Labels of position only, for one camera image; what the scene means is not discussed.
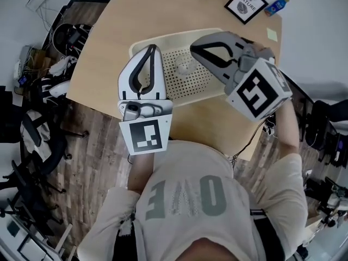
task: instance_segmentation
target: black cable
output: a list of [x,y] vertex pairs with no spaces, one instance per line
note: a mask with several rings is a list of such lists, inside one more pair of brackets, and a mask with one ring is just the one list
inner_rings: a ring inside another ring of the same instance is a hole
[[256,133],[257,133],[257,130],[261,127],[261,125],[264,124],[265,121],[262,121],[258,127],[256,128],[256,130],[254,131],[253,135],[251,136],[251,139],[249,140],[248,144],[244,146],[244,148],[242,150],[240,150],[237,154],[235,154],[232,158],[232,167],[234,168],[234,165],[235,165],[235,162],[238,158],[238,156],[251,144],[252,140],[254,139]]
[[128,154],[128,158],[127,158],[127,160],[128,160],[128,162],[130,163],[130,164],[132,164],[133,165],[133,163],[131,163],[130,161],[129,161],[129,157],[131,156],[131,154]]
[[16,95],[23,96],[23,94],[17,93],[15,88],[13,89],[13,92],[14,92]]

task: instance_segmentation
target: wooden floor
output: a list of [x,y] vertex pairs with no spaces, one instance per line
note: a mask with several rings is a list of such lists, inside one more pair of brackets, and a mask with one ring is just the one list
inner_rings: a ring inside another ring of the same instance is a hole
[[[104,7],[105,4],[99,3],[73,4],[64,14],[65,22],[93,24]],[[299,103],[301,96],[294,90],[294,104],[299,113],[302,112]],[[52,184],[67,190],[66,194],[54,192],[49,199],[52,204],[60,206],[55,214],[64,220],[62,226],[52,225],[57,234],[57,237],[51,239],[53,244],[65,227],[72,223],[72,232],[64,246],[69,250],[72,245],[78,245],[96,220],[108,189],[116,185],[125,186],[131,166],[127,161],[128,151],[119,122],[116,118],[72,103],[72,109],[64,121],[64,128],[75,132],[89,131],[90,136],[85,139],[68,137],[72,159],[61,160],[49,177]],[[340,170],[318,162],[317,151],[305,142],[301,143],[300,154],[304,172],[313,170],[312,176],[315,178],[324,178],[326,175],[333,180],[338,178]],[[255,191],[270,165],[277,159],[277,139],[263,133],[252,159],[237,161],[234,177],[244,187]]]

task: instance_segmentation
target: black chair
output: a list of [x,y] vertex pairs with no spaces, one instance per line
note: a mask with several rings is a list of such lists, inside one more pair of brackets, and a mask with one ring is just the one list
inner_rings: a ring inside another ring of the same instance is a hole
[[40,133],[38,132],[38,127],[43,123],[47,122],[50,139],[48,140],[48,145],[51,149],[51,155],[45,160],[42,161],[39,154],[35,151],[28,157],[26,157],[24,163],[29,163],[31,160],[34,163],[36,173],[33,174],[33,177],[42,185],[44,191],[50,195],[51,192],[49,189],[53,189],[59,193],[65,193],[65,189],[59,190],[54,187],[47,181],[47,176],[58,166],[60,160],[71,159],[71,154],[67,154],[67,141],[65,135],[72,135],[78,138],[84,138],[89,135],[88,132],[83,134],[72,133],[64,131],[60,128],[61,118],[57,118],[56,122],[54,121],[54,113],[48,113],[42,115],[40,118],[32,121],[28,114],[25,114],[23,117],[23,126],[28,131],[31,139],[34,141],[35,145],[39,147],[42,142]]
[[[24,161],[22,161],[21,163],[21,167],[26,168],[27,165],[30,163],[30,161],[31,161],[30,158],[24,159]],[[18,177],[15,171],[12,171],[12,173],[8,176],[3,176],[3,179],[7,179],[7,181],[0,182],[0,190],[8,189],[8,188],[16,188],[20,185],[20,182],[18,181]]]
[[63,220],[57,219],[51,212],[58,208],[58,205],[53,208],[47,206],[41,189],[27,169],[25,161],[19,166],[14,161],[11,164],[14,171],[9,177],[16,178],[18,193],[12,201],[8,200],[12,211],[0,210],[0,217],[4,217],[5,214],[18,215],[27,228],[34,225],[42,235],[54,235],[47,222],[53,220],[62,224]]
[[311,114],[302,117],[300,126],[304,135],[306,128],[307,144],[321,151],[320,161],[325,155],[330,155],[331,163],[334,166],[345,167],[348,162],[348,136],[337,132],[331,122],[340,122],[348,120],[348,100],[329,105],[323,101],[316,101],[313,104]]
[[0,143],[17,143],[21,140],[20,127],[24,113],[21,107],[12,104],[12,100],[12,92],[0,86]]

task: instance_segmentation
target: person's arm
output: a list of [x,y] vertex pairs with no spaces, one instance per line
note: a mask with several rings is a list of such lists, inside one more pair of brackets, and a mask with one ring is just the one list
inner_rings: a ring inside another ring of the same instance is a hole
[[284,102],[276,111],[276,123],[281,158],[291,153],[299,153],[299,126],[291,100]]
[[291,101],[277,110],[276,122],[281,159],[267,170],[256,197],[275,227],[288,259],[303,242],[308,217],[302,159],[298,154],[299,128]]
[[142,194],[153,172],[153,159],[154,153],[140,154],[134,157],[133,166],[128,177],[128,190]]
[[112,260],[120,224],[134,207],[153,171],[154,154],[135,156],[129,172],[128,190],[111,188],[98,213],[97,220],[77,249],[81,261]]

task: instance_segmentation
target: clear cup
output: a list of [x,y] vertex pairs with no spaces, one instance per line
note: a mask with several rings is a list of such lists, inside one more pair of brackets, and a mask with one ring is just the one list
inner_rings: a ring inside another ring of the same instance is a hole
[[176,72],[181,76],[188,76],[193,73],[198,66],[198,62],[191,53],[184,53],[175,59]]

